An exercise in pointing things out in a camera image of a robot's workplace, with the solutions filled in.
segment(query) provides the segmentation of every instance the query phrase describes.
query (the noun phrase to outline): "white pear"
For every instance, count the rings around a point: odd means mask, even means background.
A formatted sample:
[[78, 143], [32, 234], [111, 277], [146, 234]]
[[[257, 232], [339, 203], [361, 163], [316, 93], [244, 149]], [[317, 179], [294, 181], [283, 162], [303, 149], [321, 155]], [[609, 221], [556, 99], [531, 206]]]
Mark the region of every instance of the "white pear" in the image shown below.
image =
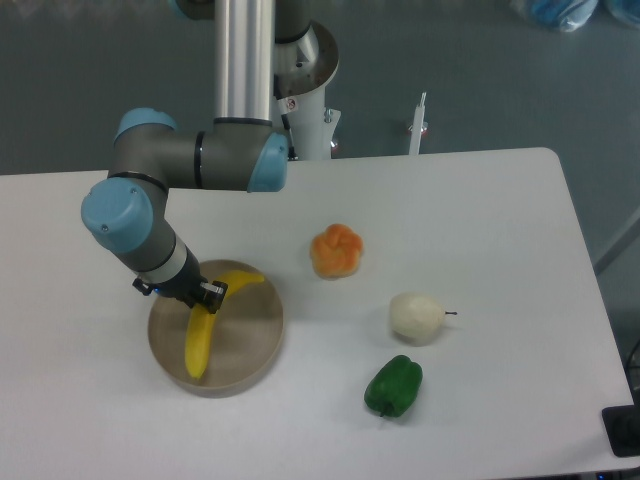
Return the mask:
[[391, 299], [391, 329], [408, 338], [428, 340], [444, 322], [447, 312], [436, 300], [422, 293], [401, 293]]

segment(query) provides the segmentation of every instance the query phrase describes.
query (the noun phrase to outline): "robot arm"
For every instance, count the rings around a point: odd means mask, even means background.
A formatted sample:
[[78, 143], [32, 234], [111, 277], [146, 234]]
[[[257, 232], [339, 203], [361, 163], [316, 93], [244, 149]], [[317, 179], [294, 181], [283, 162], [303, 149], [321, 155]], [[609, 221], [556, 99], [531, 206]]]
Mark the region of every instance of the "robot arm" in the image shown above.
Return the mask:
[[98, 243], [135, 273], [140, 292], [155, 291], [189, 307], [199, 303], [214, 313], [226, 286], [207, 282], [165, 220], [169, 190], [282, 189], [289, 148], [272, 124], [274, 93], [300, 104], [289, 120], [297, 128], [301, 158], [329, 157], [329, 142], [321, 141], [328, 131], [324, 88], [337, 69], [337, 49], [328, 32], [311, 22], [307, 0], [172, 3], [188, 18], [215, 18], [213, 132], [180, 133], [165, 113], [128, 112], [114, 140], [108, 178], [85, 197], [81, 213]]
[[170, 188], [278, 191], [287, 140], [271, 124], [273, 0], [218, 0], [215, 128], [175, 132], [168, 115], [127, 113], [116, 135], [108, 178], [82, 203], [98, 243], [136, 274], [143, 294], [156, 291], [215, 312], [225, 285], [210, 285], [198, 261], [164, 218]]

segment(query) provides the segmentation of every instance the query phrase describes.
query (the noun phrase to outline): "cable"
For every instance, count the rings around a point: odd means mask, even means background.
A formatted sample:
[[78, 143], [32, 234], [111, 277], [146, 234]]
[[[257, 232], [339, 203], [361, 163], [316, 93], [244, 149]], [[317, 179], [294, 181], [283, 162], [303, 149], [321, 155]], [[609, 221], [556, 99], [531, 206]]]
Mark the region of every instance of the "cable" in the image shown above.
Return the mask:
[[625, 372], [629, 372], [629, 369], [631, 368], [631, 361], [633, 360], [633, 356], [636, 354], [636, 351], [638, 350], [638, 347], [640, 347], [640, 340], [638, 340], [636, 342], [636, 344], [631, 349], [631, 353], [627, 357], [627, 361], [624, 364], [624, 371]]

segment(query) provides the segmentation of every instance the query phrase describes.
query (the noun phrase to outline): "blue joint cap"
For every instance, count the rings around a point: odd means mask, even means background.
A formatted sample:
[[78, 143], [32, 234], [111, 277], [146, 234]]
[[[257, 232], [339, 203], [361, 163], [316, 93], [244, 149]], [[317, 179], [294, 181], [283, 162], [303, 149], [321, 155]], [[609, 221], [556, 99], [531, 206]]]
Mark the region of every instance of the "blue joint cap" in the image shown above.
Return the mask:
[[122, 120], [120, 120], [120, 126], [118, 127], [118, 133], [116, 133], [113, 143], [116, 143], [118, 141], [118, 137], [130, 128], [149, 123], [166, 125], [172, 130], [176, 130], [178, 128], [176, 121], [164, 112], [157, 112], [153, 108], [134, 108], [123, 115]]
[[82, 222], [100, 245], [126, 253], [147, 239], [153, 226], [153, 206], [147, 193], [126, 178], [96, 184], [82, 201]]
[[247, 192], [279, 192], [287, 179], [289, 160], [287, 138], [272, 133], [267, 139], [256, 163]]
[[190, 18], [187, 17], [185, 15], [185, 13], [182, 11], [182, 9], [180, 8], [180, 6], [178, 5], [178, 2], [176, 2], [176, 0], [167, 0], [167, 3], [171, 7], [171, 10], [173, 10], [173, 13], [176, 14], [176, 17], [183, 18], [183, 19], [186, 19], [186, 20], [190, 20]]

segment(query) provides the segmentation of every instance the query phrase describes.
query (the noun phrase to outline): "metal pole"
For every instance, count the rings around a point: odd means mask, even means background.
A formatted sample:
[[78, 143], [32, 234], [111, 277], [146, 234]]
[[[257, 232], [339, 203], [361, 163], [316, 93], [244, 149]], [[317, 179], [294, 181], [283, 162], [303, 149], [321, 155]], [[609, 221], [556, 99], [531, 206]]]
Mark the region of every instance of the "metal pole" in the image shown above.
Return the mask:
[[274, 0], [216, 0], [215, 22], [214, 123], [269, 124]]

